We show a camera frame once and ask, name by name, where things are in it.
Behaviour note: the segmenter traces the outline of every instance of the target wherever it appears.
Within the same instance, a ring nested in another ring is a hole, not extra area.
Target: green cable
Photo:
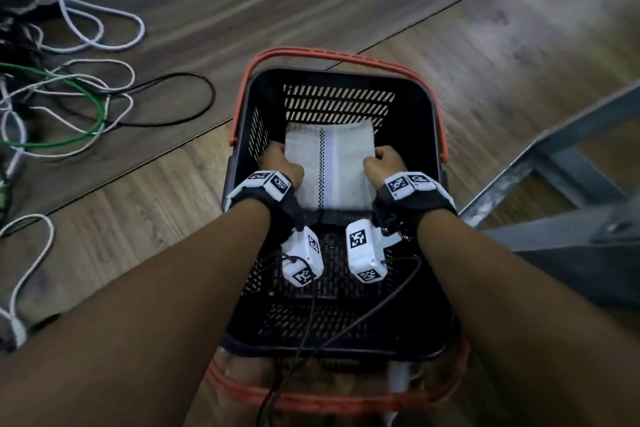
[[[41,76],[48,76],[48,77],[55,76],[52,73],[47,73],[46,71],[41,71],[41,70],[36,69],[34,67],[19,66],[17,64],[9,64],[9,63],[0,62],[0,67],[10,67],[12,69],[20,69],[21,71],[26,71],[27,73],[35,73],[36,75],[41,75]],[[68,85],[68,86],[71,86],[71,87],[75,88],[80,93],[83,93],[98,108],[98,118],[95,121],[95,124],[92,126],[92,128],[90,128],[87,131],[84,131],[81,135],[79,135],[77,137],[70,137],[68,139],[54,140],[53,142],[43,142],[43,143],[25,142],[24,144],[22,144],[21,142],[10,142],[9,140],[1,140],[0,139],[0,145],[4,145],[4,146],[8,146],[8,147],[20,147],[20,148],[24,148],[24,149],[45,148],[45,147],[60,147],[60,146],[63,146],[63,145],[71,144],[73,142],[77,142],[78,140],[83,140],[83,139],[87,139],[89,137],[93,137],[92,134],[95,133],[96,131],[98,131],[98,129],[104,124],[104,120],[106,119],[106,115],[105,115],[105,112],[104,112],[104,106],[100,103],[100,101],[92,93],[86,91],[80,85],[72,82],[71,80],[60,80],[60,81],[62,83],[64,83],[65,85]]]

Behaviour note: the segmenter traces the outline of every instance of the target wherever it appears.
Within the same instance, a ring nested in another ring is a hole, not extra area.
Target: hand
[[[376,190],[384,186],[388,177],[406,171],[400,154],[388,145],[376,147],[376,156],[365,157],[363,165],[364,173]]]
[[[293,189],[298,190],[305,177],[305,170],[301,165],[289,162],[284,157],[284,144],[273,141],[264,154],[258,159],[260,171],[280,171],[291,180]]]

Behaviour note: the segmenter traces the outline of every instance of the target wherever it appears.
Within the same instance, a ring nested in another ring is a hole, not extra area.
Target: person's left hand
[[[301,165],[289,162],[284,157],[284,144],[275,140],[269,144],[264,154],[258,159],[260,171],[279,171],[291,180],[293,189],[298,190],[305,177],[305,170]]]

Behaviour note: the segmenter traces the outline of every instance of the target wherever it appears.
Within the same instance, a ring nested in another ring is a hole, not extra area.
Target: folded cloth
[[[285,156],[305,169],[296,193],[304,209],[371,211],[376,191],[362,166],[369,155],[375,155],[371,120],[287,126]]]

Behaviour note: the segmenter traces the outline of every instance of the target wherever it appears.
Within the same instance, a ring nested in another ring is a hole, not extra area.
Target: person's right hand
[[[400,154],[388,145],[376,147],[376,156],[365,157],[363,164],[364,173],[376,190],[384,186],[385,179],[388,177],[393,176],[396,172],[406,171]]]

